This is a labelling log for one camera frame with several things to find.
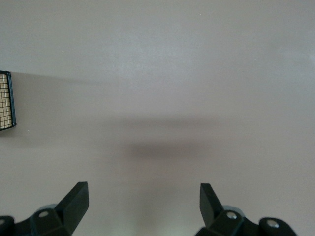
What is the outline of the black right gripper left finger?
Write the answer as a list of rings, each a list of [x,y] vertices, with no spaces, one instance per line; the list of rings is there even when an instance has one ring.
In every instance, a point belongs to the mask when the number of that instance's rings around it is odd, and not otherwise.
[[[88,183],[78,182],[58,203],[46,205],[29,218],[15,222],[0,217],[2,236],[71,236],[89,208]]]

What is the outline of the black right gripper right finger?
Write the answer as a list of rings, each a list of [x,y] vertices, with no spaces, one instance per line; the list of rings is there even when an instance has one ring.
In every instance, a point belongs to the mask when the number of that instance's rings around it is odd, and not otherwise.
[[[294,236],[296,232],[278,218],[251,222],[236,208],[224,208],[209,183],[200,185],[199,208],[205,224],[198,236]]]

